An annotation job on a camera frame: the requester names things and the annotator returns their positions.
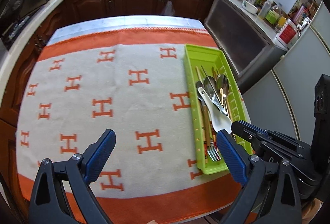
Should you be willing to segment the white ceramic soup spoon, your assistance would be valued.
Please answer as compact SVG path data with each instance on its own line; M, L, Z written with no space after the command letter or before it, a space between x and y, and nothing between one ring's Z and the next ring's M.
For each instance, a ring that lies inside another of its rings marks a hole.
M202 87L199 87L197 89L197 91L199 91L199 94L201 95L203 101L205 102L205 104L207 106L213 129L216 132L219 132L220 130L225 130L228 134L231 134L232 133L232 130L231 130L232 121L230 120L230 118L228 118L228 116L225 116L224 114L222 114L220 112L220 110L213 104L210 97L205 92L205 89L203 89Z

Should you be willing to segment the light chopstick red striped end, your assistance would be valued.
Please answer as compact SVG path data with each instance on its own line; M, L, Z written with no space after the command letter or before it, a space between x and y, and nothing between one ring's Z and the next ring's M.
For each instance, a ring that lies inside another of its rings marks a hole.
M197 81L201 81L201 76L200 76L200 72L199 72L199 68L197 66L195 66L195 71L197 74ZM205 123L205 115L204 115L204 101L201 97L201 95L199 94L199 91L197 91L197 98L199 100L200 103L200 111L201 111L201 115L202 115L202 122L203 122L203 141L204 141L204 148L205 148L205 164L208 163L208 158L210 157L207 153L207 144L206 144L206 123Z

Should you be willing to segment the large steel spoon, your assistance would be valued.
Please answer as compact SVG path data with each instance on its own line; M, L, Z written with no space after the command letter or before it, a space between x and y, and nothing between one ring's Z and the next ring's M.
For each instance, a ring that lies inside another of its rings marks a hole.
M222 114L228 116L228 112L223 107L220 102L220 98L218 96L217 90L215 88L215 79L212 76L206 76L203 82L206 93L211 98L213 104L220 110Z

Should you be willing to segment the dark brown wooden chopstick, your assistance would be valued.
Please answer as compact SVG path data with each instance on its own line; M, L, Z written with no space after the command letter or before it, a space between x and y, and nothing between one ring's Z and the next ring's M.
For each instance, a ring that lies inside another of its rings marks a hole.
M212 68L212 73L213 73L213 76L216 80L216 89L217 89L217 91L220 95L220 101L221 101L223 107L225 108L225 110L228 112L228 118L230 118L230 120L232 120L232 114L231 114L230 108L228 107L228 104L227 104L227 101L226 101L227 98L223 99L222 90L218 89L218 87L217 87L217 76L219 75L218 70L216 70L215 68Z

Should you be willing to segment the small steel spoon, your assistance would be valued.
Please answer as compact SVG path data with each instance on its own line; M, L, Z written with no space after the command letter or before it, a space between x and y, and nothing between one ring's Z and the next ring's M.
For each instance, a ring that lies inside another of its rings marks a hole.
M197 81L196 83L195 83L195 86L196 86L196 88L198 89L199 87L204 87L204 85L203 85L203 83L201 82L201 81Z

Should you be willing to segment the steel fork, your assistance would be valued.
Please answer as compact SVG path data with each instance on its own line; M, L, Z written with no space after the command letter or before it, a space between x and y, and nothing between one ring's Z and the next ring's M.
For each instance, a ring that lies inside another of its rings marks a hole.
M210 135L206 135L207 153L213 162L219 162L221 160L220 154L217 152L214 142Z

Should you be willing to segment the steel spoon wide handle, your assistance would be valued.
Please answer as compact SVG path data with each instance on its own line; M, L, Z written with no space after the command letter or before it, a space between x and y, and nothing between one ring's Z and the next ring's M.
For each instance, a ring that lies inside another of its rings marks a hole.
M223 99L226 99L229 93L229 80L226 75L219 74L217 76L217 87L222 90Z

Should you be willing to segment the grey oven appliance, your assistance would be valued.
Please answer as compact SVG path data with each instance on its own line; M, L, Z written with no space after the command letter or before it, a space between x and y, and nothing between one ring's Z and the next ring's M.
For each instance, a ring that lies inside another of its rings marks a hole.
M242 93L257 83L288 51L275 33L232 0L214 0L204 23L229 62Z

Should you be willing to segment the orange white H blanket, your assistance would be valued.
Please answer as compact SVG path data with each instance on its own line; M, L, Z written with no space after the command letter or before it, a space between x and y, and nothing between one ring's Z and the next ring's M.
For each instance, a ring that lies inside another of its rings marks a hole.
M114 223L172 223L229 206L227 172L197 168L185 45L215 47L207 31L146 27L63 38L46 46L24 93L18 180L30 198L44 158L67 160L106 129L116 146L94 195Z

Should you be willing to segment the lime green plastic tray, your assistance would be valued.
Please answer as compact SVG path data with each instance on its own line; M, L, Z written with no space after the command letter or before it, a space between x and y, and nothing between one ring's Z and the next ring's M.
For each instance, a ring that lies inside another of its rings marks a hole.
M185 45L184 68L189 89L197 167L207 175L228 170L217 147L216 133L231 132L234 121L250 122L242 95L222 51ZM229 93L219 102L221 93L210 82L224 75L229 81Z

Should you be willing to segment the red labelled white container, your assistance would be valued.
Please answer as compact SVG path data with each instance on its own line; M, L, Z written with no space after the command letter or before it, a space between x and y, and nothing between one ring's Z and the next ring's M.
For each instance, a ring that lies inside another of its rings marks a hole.
M291 19L287 19L279 32L275 35L273 42L277 45L287 47L293 37L298 33L298 28Z

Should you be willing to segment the white bowl on counter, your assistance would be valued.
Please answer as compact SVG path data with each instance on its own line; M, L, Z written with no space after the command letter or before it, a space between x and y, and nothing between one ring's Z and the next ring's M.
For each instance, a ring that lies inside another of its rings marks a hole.
M255 7L255 5L250 4L246 0L242 1L242 8L253 15L257 14L257 12L258 12L258 8Z

